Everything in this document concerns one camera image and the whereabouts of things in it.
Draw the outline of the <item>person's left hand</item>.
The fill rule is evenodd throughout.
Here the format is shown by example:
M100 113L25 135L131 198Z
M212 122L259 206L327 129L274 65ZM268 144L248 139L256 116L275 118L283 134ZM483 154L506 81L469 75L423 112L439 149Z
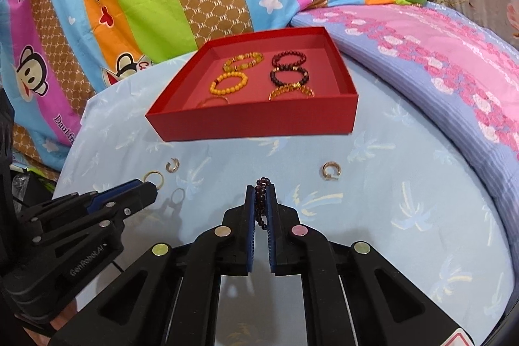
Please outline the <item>person's left hand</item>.
M59 331L69 320L71 320L78 313L78 303L74 299L61 311L61 313L50 322L50 326L54 331ZM25 329L26 333L32 338L32 340L39 346L47 346L50 338L46 335L41 335L28 328Z

